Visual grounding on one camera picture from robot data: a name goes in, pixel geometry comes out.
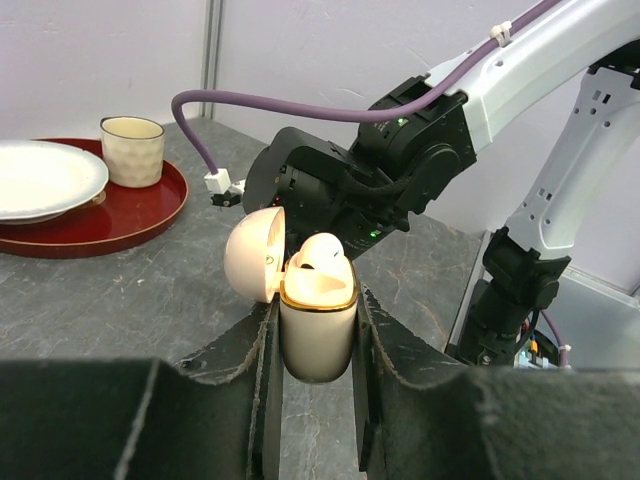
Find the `red round tray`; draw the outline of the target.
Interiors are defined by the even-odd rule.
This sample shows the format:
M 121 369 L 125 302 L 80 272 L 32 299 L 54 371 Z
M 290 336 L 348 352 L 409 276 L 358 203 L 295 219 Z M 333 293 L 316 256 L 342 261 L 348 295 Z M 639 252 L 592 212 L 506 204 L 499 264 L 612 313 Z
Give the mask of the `red round tray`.
M 3 253 L 45 259 L 87 258 L 139 246 L 166 231 L 187 203 L 189 186 L 165 160 L 153 186 L 132 189 L 106 184 L 89 202 L 54 219 L 1 226 Z

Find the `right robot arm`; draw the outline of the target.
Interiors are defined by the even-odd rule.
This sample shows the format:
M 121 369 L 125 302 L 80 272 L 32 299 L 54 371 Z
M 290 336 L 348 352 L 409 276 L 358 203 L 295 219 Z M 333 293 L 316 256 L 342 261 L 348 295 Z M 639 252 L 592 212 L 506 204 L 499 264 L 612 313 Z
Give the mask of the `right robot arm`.
M 494 39 L 406 80 L 371 107 L 348 149 L 280 130 L 246 178 L 246 212 L 284 208 L 287 245 L 328 231 L 357 258 L 407 231 L 498 133 L 574 76 L 578 97 L 547 161 L 483 257 L 452 352 L 471 365 L 508 365 L 555 298 L 576 234 L 639 135 L 639 5 L 543 1 Z

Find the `cream ceramic cup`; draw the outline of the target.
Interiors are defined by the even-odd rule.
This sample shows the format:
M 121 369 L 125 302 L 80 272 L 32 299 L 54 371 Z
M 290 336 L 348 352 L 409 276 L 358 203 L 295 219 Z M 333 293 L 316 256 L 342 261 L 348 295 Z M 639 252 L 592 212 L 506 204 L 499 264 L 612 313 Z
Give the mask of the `cream ceramic cup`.
M 155 121 L 134 116 L 100 121 L 102 157 L 109 180 L 125 188 L 146 188 L 160 181 L 165 129 Z

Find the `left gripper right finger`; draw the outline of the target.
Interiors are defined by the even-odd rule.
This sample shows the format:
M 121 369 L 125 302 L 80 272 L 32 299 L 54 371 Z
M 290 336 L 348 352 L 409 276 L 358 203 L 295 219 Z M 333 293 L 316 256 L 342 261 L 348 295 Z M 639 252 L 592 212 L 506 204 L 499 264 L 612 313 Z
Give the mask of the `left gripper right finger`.
M 368 288 L 352 354 L 359 468 L 371 479 L 635 479 L 635 370 L 463 365 Z

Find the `beige small charging case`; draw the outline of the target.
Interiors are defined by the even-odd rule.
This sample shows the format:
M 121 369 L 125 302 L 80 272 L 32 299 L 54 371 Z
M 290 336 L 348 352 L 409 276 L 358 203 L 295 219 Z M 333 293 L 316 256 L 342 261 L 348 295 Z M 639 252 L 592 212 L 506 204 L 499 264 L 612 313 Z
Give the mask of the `beige small charging case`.
M 330 271 L 298 268 L 285 258 L 286 214 L 269 207 L 246 215 L 225 246 L 224 271 L 239 295 L 278 301 L 279 343 L 289 373 L 305 383 L 328 383 L 352 355 L 358 284 L 347 258 Z

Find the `beige earbud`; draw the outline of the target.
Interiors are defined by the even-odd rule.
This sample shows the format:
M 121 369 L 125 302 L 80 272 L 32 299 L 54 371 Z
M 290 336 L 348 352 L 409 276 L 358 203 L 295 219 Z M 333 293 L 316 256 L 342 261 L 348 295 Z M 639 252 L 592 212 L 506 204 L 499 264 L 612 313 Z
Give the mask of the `beige earbud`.
M 345 259 L 341 241 L 333 234 L 322 232 L 304 241 L 291 262 L 298 268 L 330 271 Z

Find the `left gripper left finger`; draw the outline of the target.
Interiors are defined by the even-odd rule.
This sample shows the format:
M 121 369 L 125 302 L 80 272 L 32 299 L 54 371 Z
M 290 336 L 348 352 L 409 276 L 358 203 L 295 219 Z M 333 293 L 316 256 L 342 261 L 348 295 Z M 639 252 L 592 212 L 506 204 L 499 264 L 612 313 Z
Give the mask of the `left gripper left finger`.
M 283 365 L 276 305 L 201 350 L 157 358 L 6 360 L 5 479 L 275 479 Z

